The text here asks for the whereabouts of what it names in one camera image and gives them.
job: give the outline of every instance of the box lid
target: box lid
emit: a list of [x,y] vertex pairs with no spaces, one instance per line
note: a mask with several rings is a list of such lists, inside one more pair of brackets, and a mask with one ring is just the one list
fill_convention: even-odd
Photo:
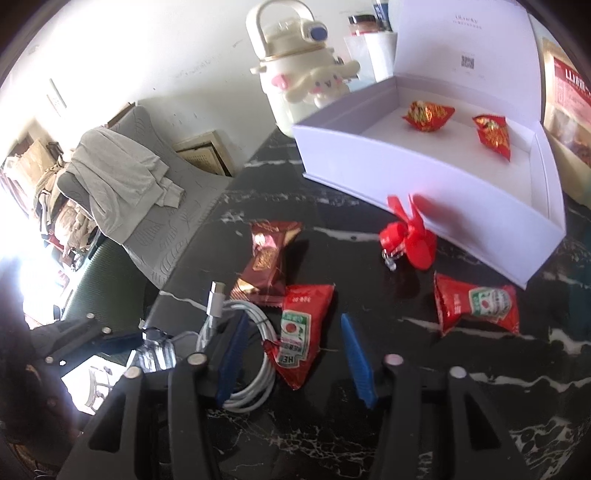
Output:
[[510,0],[403,0],[394,73],[483,92],[513,107],[495,112],[507,117],[542,118],[534,32]]

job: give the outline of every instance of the white wall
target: white wall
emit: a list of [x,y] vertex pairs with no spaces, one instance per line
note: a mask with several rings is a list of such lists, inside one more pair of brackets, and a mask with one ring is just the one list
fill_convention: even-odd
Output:
[[[244,19],[259,0],[72,0],[35,37],[0,89],[0,156],[31,117],[65,148],[127,101],[170,143],[216,129],[241,166],[274,128]],[[347,16],[371,0],[307,0],[347,58]],[[273,6],[267,21],[290,16]],[[66,105],[49,100],[52,78]]]

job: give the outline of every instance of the blue gripper pad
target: blue gripper pad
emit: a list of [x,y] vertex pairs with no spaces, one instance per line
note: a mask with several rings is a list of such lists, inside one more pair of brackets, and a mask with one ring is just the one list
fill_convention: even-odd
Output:
[[367,408],[374,408],[378,401],[375,391],[374,370],[366,353],[363,351],[362,342],[355,332],[354,322],[353,318],[347,313],[342,314],[340,318],[345,353],[357,389],[357,396],[365,402]]
[[242,366],[242,354],[248,342],[249,316],[242,313],[217,371],[216,404],[221,407],[230,398]]

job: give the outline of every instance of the kettle handle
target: kettle handle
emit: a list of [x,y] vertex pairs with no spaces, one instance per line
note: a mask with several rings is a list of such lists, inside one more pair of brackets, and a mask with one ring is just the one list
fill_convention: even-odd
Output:
[[314,21],[312,11],[299,0],[266,0],[265,2],[253,7],[246,15],[246,30],[251,38],[252,47],[260,59],[269,56],[269,47],[265,41],[265,36],[261,28],[262,11],[271,4],[285,5],[293,8],[296,13],[304,20]]

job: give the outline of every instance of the coiled cable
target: coiled cable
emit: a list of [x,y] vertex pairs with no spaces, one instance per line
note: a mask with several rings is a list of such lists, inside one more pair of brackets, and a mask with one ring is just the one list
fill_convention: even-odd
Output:
[[[224,312],[243,310],[257,326],[263,341],[277,341],[277,334],[267,315],[256,305],[243,300],[225,300],[223,294],[224,285],[213,282],[209,301],[207,302],[207,320],[203,324],[197,337],[197,351],[203,352],[205,347],[215,335],[217,323]],[[260,407],[273,390],[275,384],[275,370],[267,358],[262,354],[261,367],[254,380],[240,391],[234,392],[223,404],[225,410],[234,413],[247,413]]]

